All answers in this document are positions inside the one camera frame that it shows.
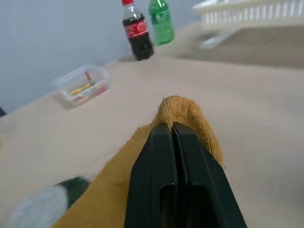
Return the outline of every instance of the plastic bottle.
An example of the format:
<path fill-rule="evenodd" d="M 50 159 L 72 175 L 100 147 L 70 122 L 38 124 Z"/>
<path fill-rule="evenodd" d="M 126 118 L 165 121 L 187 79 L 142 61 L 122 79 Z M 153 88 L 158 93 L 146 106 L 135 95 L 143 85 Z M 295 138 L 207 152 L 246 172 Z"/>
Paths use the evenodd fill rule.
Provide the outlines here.
<path fill-rule="evenodd" d="M 148 26 L 144 15 L 134 6 L 133 0 L 122 0 L 124 6 L 123 26 L 137 60 L 153 55 Z"/>
<path fill-rule="evenodd" d="M 174 40 L 174 30 L 166 0 L 150 0 L 149 14 L 155 30 L 155 45 L 167 44 Z"/>

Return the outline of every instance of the plastic box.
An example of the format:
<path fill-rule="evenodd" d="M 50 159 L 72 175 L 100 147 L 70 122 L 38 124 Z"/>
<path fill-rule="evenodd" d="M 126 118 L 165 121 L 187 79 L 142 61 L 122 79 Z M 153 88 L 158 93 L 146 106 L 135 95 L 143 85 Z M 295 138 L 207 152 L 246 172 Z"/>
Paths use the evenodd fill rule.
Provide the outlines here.
<path fill-rule="evenodd" d="M 73 107 L 82 105 L 109 88 L 109 75 L 101 66 L 84 65 L 57 79 L 54 84 Z"/>
<path fill-rule="evenodd" d="M 304 24 L 304 0 L 206 0 L 193 10 L 206 30 Z"/>

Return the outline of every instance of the red label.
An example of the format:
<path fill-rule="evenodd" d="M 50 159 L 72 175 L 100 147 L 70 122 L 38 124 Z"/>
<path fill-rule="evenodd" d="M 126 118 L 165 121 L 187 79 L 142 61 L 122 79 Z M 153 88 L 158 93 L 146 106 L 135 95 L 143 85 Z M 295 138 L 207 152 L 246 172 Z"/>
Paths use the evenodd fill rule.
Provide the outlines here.
<path fill-rule="evenodd" d="M 147 33 L 148 28 L 145 20 L 141 20 L 139 22 L 126 26 L 125 32 L 127 33 L 128 38 L 134 38 Z"/>

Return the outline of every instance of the fabric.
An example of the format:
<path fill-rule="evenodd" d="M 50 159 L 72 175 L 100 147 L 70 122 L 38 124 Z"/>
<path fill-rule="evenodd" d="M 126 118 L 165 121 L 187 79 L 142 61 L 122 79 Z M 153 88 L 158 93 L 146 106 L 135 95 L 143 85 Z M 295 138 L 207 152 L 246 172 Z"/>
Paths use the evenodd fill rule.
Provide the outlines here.
<path fill-rule="evenodd" d="M 179 96 L 164 99 L 153 121 L 138 128 L 105 165 L 75 205 L 53 228 L 123 228 L 131 169 L 151 129 L 173 122 L 191 127 L 213 157 L 223 165 L 222 150 L 199 106 Z"/>
<path fill-rule="evenodd" d="M 76 177 L 25 198 L 12 213 L 6 228 L 50 228 L 90 185 Z"/>

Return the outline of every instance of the white dish rack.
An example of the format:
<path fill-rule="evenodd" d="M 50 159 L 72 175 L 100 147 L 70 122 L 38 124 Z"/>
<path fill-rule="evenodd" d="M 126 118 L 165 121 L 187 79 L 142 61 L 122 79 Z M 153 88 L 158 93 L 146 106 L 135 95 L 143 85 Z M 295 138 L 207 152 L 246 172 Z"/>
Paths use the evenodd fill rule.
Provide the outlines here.
<path fill-rule="evenodd" d="M 193 7 L 204 30 L 220 30 L 214 48 L 242 28 L 304 25 L 304 0 L 206 0 Z"/>

